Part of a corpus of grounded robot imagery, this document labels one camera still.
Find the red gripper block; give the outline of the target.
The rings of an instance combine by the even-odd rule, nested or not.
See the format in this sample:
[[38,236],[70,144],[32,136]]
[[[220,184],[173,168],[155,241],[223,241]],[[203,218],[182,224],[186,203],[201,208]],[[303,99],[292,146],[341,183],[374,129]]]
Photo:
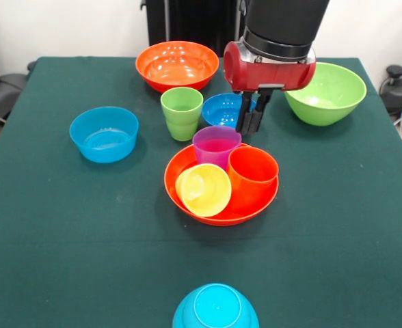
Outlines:
[[[275,90],[300,90],[312,80],[317,67],[313,50],[300,61],[278,61],[252,53],[241,41],[229,42],[224,50],[224,76],[235,92],[242,92],[236,132],[258,132],[265,108]],[[252,94],[258,100],[251,112]]]

